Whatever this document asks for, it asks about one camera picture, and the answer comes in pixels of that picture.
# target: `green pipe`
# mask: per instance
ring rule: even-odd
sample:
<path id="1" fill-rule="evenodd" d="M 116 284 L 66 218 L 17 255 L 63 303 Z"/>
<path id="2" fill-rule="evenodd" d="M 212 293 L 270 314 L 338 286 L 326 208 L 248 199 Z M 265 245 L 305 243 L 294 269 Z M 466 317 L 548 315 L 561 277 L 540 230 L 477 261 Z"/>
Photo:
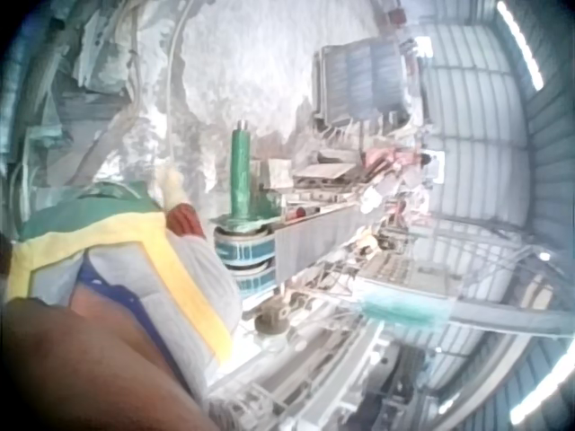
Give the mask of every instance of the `green pipe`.
<path id="1" fill-rule="evenodd" d="M 247 121 L 237 123 L 232 134 L 232 218 L 250 218 L 250 132 Z"/>

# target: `metal beam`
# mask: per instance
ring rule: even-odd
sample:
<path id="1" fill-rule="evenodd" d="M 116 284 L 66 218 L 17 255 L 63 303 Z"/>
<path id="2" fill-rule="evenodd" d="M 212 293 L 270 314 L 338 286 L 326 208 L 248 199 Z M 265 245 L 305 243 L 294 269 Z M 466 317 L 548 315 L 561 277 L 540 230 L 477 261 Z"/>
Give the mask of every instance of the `metal beam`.
<path id="1" fill-rule="evenodd" d="M 279 228 L 275 232 L 278 285 L 349 241 L 360 227 L 380 222 L 384 214 L 380 207 L 365 215 L 353 205 Z"/>
<path id="2" fill-rule="evenodd" d="M 449 322 L 504 334 L 572 338 L 575 333 L 575 315 L 570 312 L 518 308 L 466 299 L 454 304 Z"/>
<path id="3" fill-rule="evenodd" d="M 552 294 L 540 287 L 537 277 L 527 288 L 521 306 L 544 310 L 549 306 L 551 298 Z M 454 429 L 480 408 L 523 356 L 530 341 L 530 335 L 505 335 L 474 379 L 462 388 L 452 407 L 443 415 L 437 416 L 429 429 Z"/>
<path id="4" fill-rule="evenodd" d="M 298 415 L 298 430 L 320 430 L 329 420 L 349 386 L 359 377 L 377 342 L 383 323 L 370 321 L 349 347 L 346 355 L 330 371 L 326 381 L 308 400 Z"/>
<path id="5" fill-rule="evenodd" d="M 551 295 L 547 285 L 540 284 L 541 277 L 536 277 L 533 285 Z M 356 283 L 368 290 L 400 292 L 405 303 L 421 302 L 424 297 L 430 309 L 446 310 L 451 314 L 449 323 L 466 326 L 476 330 L 489 330 L 503 334 L 524 334 L 539 337 L 571 338 L 575 332 L 575 315 L 571 312 L 551 311 L 545 309 L 517 307 L 488 301 L 459 298 L 425 293 L 406 287 L 382 282 L 372 277 L 357 276 Z"/>

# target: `person's leg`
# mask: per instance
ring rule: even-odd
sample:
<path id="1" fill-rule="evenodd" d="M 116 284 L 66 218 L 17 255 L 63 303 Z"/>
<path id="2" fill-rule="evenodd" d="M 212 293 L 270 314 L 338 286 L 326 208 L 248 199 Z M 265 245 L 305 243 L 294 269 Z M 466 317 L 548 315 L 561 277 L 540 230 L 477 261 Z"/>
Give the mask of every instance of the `person's leg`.
<path id="1" fill-rule="evenodd" d="M 42 429 L 217 430 L 173 378 L 66 308 L 22 299 L 6 305 L 2 364 L 10 382 L 2 391 L 11 390 L 3 400 L 20 407 L 4 412 L 14 423 L 35 417 Z"/>

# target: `wire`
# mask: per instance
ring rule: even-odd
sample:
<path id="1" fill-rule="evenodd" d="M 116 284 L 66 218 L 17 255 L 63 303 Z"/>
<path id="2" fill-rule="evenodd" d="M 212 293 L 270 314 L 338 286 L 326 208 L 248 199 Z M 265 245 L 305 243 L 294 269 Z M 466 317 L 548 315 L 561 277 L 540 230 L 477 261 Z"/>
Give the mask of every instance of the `wire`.
<path id="1" fill-rule="evenodd" d="M 181 14 L 181 18 L 178 21 L 178 25 L 173 33 L 172 37 L 172 45 L 170 46 L 170 53 L 168 55 L 168 78 L 167 78 L 167 88 L 165 92 L 165 115 L 166 115 L 166 134 L 165 134 L 165 143 L 168 146 L 168 150 L 170 151 L 170 161 L 172 165 L 175 165 L 175 155 L 173 153 L 173 143 L 172 143 L 172 69 L 173 69 L 173 56 L 176 50 L 176 43 L 178 38 L 180 37 L 181 29 L 183 28 L 183 24 L 186 22 L 188 18 L 188 14 L 190 13 L 191 7 L 196 3 L 197 0 L 188 0 L 186 4 L 186 8 L 183 10 Z"/>

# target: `metal pole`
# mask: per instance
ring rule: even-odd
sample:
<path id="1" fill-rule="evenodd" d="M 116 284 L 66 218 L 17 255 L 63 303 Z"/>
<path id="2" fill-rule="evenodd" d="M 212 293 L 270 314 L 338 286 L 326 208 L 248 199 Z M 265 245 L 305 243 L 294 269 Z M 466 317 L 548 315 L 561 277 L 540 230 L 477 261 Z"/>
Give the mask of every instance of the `metal pole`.
<path id="1" fill-rule="evenodd" d="M 248 123 L 240 120 L 232 134 L 231 207 L 232 218 L 250 217 L 250 132 Z"/>

